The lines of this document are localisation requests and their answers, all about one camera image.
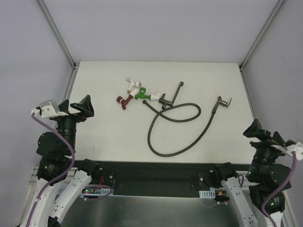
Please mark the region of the grey metal faucet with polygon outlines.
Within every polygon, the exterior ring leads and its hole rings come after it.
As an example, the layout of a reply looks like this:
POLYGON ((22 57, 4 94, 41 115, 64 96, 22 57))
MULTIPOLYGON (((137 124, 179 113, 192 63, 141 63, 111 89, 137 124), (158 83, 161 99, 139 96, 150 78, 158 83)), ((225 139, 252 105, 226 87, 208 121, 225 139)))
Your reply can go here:
POLYGON ((218 96, 217 102, 216 102, 212 112, 216 113, 219 106, 228 108, 230 106, 231 102, 232 102, 232 98, 230 99, 229 102, 227 102, 227 101, 224 101, 221 96, 218 96))

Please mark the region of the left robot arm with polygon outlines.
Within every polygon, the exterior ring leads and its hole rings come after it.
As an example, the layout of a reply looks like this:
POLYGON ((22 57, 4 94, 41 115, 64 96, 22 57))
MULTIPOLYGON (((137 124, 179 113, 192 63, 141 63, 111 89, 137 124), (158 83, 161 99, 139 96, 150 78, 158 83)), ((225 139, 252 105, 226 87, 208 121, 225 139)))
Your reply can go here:
POLYGON ((80 162, 74 176, 60 196, 63 185, 75 163, 77 124, 94 117, 90 95, 78 103, 66 99, 57 104, 47 100, 31 111, 31 117, 48 129, 37 142, 41 156, 37 171, 36 190, 22 227, 59 227, 82 190, 100 179, 100 165, 90 159, 80 162))

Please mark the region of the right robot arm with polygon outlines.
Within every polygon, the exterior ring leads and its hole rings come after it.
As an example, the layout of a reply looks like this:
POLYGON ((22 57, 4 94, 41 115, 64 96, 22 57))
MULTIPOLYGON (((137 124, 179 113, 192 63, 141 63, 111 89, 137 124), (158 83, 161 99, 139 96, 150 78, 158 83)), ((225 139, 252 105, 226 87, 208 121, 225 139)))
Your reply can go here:
POLYGON ((204 177, 204 183, 225 189, 241 227, 279 227, 285 210, 284 190, 291 188, 296 164, 303 159, 303 144, 284 141, 277 131, 263 129, 258 119, 253 120, 243 135, 258 139, 250 142, 256 152, 246 174, 251 183, 252 205, 246 200, 239 174, 230 162, 216 165, 204 177))

